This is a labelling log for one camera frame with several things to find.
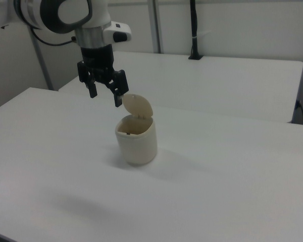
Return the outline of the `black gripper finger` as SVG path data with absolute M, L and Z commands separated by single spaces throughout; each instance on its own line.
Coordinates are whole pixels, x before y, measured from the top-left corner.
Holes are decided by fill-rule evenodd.
M 114 95 L 115 107 L 121 106 L 122 96 L 129 91 L 125 71 L 111 71 L 105 85 Z
M 84 61 L 77 63 L 79 81 L 84 83 L 86 88 L 89 90 L 89 95 L 91 98 L 97 96 L 97 90 L 95 85 L 95 80 L 90 69 L 85 65 Z

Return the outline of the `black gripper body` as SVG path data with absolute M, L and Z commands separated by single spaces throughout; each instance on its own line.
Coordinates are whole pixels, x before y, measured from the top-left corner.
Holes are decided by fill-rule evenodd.
M 88 83 L 89 73 L 96 82 L 108 84 L 113 75 L 113 47 L 111 44 L 100 48 L 81 48 L 80 81 Z

